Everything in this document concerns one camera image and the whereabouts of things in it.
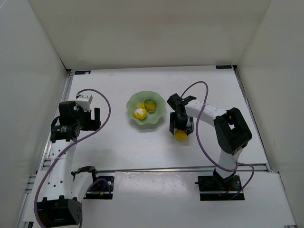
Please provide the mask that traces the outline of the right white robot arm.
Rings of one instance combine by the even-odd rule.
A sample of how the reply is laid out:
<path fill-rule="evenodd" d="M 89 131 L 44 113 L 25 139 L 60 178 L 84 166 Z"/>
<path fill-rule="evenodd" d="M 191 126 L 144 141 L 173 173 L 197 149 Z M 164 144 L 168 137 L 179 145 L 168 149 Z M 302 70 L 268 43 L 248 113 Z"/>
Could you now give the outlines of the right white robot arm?
<path fill-rule="evenodd" d="M 198 134 L 194 118 L 197 124 L 202 121 L 214 127 L 221 148 L 219 161 L 213 162 L 216 166 L 214 176 L 221 182 L 230 180 L 235 175 L 241 152 L 252 139 L 241 111 L 237 108 L 219 109 L 191 95 L 181 98 L 178 94 L 173 94 L 167 103 L 173 109 L 170 113 L 169 131 L 177 140 L 186 140 L 194 131 Z"/>

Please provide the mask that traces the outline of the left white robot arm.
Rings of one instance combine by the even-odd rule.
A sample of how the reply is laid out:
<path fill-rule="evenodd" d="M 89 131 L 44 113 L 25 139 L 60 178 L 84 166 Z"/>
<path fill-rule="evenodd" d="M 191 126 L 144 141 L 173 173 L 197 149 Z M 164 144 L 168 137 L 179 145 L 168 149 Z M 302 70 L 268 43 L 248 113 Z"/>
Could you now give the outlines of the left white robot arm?
<path fill-rule="evenodd" d="M 81 131 L 101 126 L 100 109 L 91 110 L 88 95 L 59 104 L 59 116 L 51 124 L 51 165 L 42 181 L 42 199 L 34 199 L 34 213 L 43 228 L 78 225 L 82 221 L 81 201 L 85 184 L 96 180 L 93 166 L 72 170 L 73 156 Z"/>

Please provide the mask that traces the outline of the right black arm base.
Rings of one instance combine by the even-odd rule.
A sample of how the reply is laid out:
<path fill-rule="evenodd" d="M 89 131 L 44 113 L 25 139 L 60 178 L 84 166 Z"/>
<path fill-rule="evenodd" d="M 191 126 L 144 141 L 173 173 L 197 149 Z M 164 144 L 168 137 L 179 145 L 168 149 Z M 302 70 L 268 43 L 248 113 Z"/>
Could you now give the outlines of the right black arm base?
<path fill-rule="evenodd" d="M 223 185 L 214 176 L 198 176 L 195 184 L 199 187 L 200 201 L 245 200 L 244 193 L 238 193 L 242 188 L 238 175 Z"/>

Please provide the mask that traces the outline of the yellow fake pear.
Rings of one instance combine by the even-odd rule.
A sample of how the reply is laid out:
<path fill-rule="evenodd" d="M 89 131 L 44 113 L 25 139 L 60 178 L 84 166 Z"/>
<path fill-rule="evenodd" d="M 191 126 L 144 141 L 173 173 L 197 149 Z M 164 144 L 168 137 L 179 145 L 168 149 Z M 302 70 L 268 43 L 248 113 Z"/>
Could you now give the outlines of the yellow fake pear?
<path fill-rule="evenodd" d="M 188 137 L 187 132 L 184 130 L 176 130 L 174 133 L 174 136 L 175 136 L 176 140 L 178 140 L 180 142 L 187 140 L 187 137 Z"/>

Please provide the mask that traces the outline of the green yellow fake fruit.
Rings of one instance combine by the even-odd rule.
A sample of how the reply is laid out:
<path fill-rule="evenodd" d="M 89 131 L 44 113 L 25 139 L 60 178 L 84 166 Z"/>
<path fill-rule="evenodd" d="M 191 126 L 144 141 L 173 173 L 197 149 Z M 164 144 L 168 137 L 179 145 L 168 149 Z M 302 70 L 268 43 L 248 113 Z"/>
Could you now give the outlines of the green yellow fake fruit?
<path fill-rule="evenodd" d="M 149 113 L 154 113 L 157 107 L 157 103 L 155 100 L 152 99 L 147 99 L 144 101 L 144 108 L 147 110 Z"/>

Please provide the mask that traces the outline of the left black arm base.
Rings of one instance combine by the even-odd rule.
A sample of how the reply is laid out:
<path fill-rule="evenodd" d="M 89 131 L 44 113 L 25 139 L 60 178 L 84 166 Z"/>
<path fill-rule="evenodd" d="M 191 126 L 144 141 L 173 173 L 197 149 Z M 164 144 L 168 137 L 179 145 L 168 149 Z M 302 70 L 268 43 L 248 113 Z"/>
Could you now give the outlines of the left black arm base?
<path fill-rule="evenodd" d="M 86 200 L 112 200 L 114 193 L 114 172 L 98 172 L 95 175 L 96 183 L 86 192 Z"/>

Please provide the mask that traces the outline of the yellow fake lemon torn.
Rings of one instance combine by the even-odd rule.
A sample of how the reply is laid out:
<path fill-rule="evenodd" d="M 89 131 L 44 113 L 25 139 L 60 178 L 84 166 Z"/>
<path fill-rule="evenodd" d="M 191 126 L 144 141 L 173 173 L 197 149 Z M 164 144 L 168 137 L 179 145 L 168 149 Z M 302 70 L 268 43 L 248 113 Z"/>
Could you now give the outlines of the yellow fake lemon torn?
<path fill-rule="evenodd" d="M 145 108 L 138 108 L 134 111 L 133 115 L 138 120 L 144 120 L 147 117 L 147 110 Z"/>

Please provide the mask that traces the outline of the yellow peel fragment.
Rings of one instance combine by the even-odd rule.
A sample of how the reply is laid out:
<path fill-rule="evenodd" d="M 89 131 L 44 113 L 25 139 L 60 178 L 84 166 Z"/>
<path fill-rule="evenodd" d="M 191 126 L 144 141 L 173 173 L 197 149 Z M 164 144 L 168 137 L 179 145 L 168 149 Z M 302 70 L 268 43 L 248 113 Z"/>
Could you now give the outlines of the yellow peel fragment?
<path fill-rule="evenodd" d="M 138 107 L 138 108 L 145 109 L 145 106 L 144 106 L 144 104 L 142 104 L 142 103 L 138 103 L 138 104 L 137 104 L 137 107 Z"/>

